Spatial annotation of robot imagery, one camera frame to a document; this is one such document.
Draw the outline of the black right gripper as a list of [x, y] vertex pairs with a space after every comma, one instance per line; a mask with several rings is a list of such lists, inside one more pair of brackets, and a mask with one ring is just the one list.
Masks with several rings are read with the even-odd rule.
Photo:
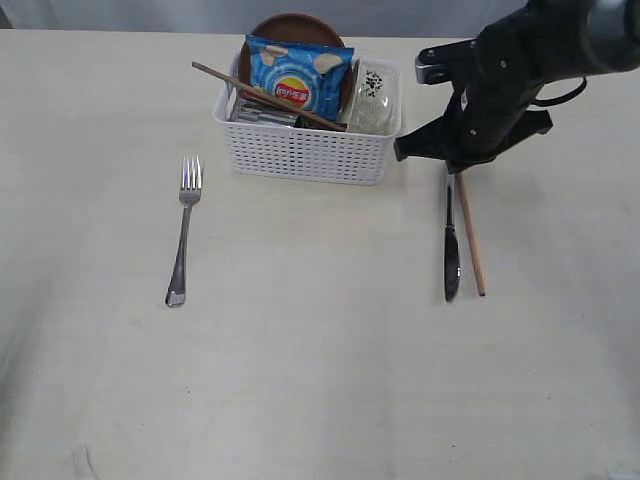
[[450, 173], [490, 163], [553, 127], [548, 111], [529, 108], [537, 92], [526, 83], [469, 82], [454, 92], [441, 117], [396, 138], [396, 159], [442, 160]]

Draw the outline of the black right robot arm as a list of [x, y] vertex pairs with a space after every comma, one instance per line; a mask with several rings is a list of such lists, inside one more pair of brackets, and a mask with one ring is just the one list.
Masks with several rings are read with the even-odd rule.
[[450, 83], [443, 115], [397, 138], [397, 160], [443, 160], [449, 173], [494, 161], [553, 126], [549, 108], [590, 76], [639, 66], [636, 1], [529, 1], [469, 40], [427, 47], [418, 83]]

